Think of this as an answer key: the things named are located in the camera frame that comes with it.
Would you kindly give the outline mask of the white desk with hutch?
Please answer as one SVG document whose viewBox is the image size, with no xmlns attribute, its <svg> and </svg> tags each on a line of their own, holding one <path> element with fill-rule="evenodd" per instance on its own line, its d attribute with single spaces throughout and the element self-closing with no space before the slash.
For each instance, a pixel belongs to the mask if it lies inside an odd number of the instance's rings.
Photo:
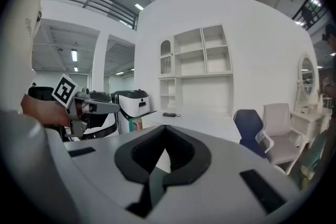
<svg viewBox="0 0 336 224">
<path fill-rule="evenodd" d="M 234 75 L 222 25 L 169 36 L 160 44 L 160 109 L 230 118 Z"/>
</svg>

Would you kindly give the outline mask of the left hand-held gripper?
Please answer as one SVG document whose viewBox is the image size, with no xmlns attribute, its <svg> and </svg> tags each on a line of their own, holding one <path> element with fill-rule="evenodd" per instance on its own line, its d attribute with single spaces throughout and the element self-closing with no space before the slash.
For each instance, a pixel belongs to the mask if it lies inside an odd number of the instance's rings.
<svg viewBox="0 0 336 224">
<path fill-rule="evenodd" d="M 110 114 L 120 111 L 118 104 L 90 99 L 89 90 L 79 86 L 65 74 L 61 75 L 52 92 L 52 97 L 66 109 L 70 127 L 68 137 L 83 137 L 84 135 L 88 123 L 81 119 L 82 108 L 91 114 Z"/>
</svg>

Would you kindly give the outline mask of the grey and white office chair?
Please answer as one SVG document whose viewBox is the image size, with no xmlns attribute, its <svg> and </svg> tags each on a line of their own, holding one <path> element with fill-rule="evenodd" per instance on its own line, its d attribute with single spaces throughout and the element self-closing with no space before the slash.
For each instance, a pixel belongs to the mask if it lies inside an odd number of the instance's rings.
<svg viewBox="0 0 336 224">
<path fill-rule="evenodd" d="M 306 136 L 291 125 L 289 104 L 264 105 L 263 128 L 256 140 L 264 150 L 270 164 L 285 175 L 289 175 L 299 159 Z"/>
</svg>

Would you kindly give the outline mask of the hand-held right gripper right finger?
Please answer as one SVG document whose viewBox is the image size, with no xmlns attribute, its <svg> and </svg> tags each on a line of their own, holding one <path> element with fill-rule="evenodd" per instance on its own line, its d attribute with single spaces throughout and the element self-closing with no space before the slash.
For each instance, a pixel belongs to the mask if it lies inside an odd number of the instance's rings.
<svg viewBox="0 0 336 224">
<path fill-rule="evenodd" d="M 197 132 L 178 126 L 155 129 L 154 203 L 172 187 L 195 183 L 209 168 L 212 154 Z"/>
</svg>

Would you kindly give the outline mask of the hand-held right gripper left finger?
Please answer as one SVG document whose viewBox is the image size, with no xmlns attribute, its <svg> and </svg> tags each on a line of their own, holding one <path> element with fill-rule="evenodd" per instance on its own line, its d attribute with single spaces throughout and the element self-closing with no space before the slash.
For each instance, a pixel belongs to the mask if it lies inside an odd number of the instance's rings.
<svg viewBox="0 0 336 224">
<path fill-rule="evenodd" d="M 114 162 L 128 181 L 143 186 L 140 198 L 126 210 L 145 218 L 152 210 L 150 197 L 150 175 L 165 150 L 165 125 L 123 144 L 114 155 Z"/>
</svg>

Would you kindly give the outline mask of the blue chair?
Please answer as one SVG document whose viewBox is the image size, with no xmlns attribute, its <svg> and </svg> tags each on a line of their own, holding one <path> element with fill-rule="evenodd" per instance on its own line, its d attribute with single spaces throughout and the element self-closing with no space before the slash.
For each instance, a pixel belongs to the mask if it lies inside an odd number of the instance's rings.
<svg viewBox="0 0 336 224">
<path fill-rule="evenodd" d="M 265 151 L 256 140 L 257 135 L 263 129 L 263 123 L 255 110 L 237 110 L 234 116 L 234 123 L 241 135 L 240 145 L 248 148 L 261 158 L 267 158 Z"/>
</svg>

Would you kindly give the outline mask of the person's cream shirt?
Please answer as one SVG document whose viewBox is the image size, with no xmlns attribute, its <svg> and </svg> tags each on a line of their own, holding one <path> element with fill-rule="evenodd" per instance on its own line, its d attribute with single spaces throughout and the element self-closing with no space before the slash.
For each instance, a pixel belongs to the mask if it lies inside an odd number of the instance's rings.
<svg viewBox="0 0 336 224">
<path fill-rule="evenodd" d="M 34 76 L 32 51 L 42 18 L 41 0 L 8 0 L 0 16 L 0 110 L 22 113 Z"/>
</svg>

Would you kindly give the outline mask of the white and black robot machine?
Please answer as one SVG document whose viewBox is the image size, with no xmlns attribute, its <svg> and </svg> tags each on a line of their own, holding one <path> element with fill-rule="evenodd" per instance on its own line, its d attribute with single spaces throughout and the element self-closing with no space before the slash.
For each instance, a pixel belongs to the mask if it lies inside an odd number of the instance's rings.
<svg viewBox="0 0 336 224">
<path fill-rule="evenodd" d="M 56 101 L 52 96 L 53 92 L 52 87 L 30 87 L 28 90 L 28 95 L 38 100 L 43 101 Z M 115 114 L 107 115 L 93 115 L 88 114 L 89 116 L 89 126 L 84 131 L 82 137 L 67 137 L 70 132 L 70 128 L 61 127 L 60 125 L 47 125 L 51 129 L 60 131 L 62 140 L 64 142 L 71 140 L 89 140 L 94 138 L 103 138 L 108 135 L 116 135 L 118 133 L 118 124 L 116 122 Z"/>
<path fill-rule="evenodd" d="M 120 111 L 116 114 L 119 134 L 132 132 L 132 120 L 151 114 L 148 94 L 143 90 L 121 90 L 111 93 L 113 103 L 119 105 Z"/>
</svg>

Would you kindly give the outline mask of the white dressing table with mirror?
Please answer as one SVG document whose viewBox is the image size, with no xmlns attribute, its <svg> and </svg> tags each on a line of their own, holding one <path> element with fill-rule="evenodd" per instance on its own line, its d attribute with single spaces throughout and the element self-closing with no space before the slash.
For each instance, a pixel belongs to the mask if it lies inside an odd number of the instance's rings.
<svg viewBox="0 0 336 224">
<path fill-rule="evenodd" d="M 331 110 L 323 107 L 317 65 L 304 52 L 298 62 L 297 95 L 291 113 L 292 128 L 311 147 L 316 136 L 328 128 Z"/>
</svg>

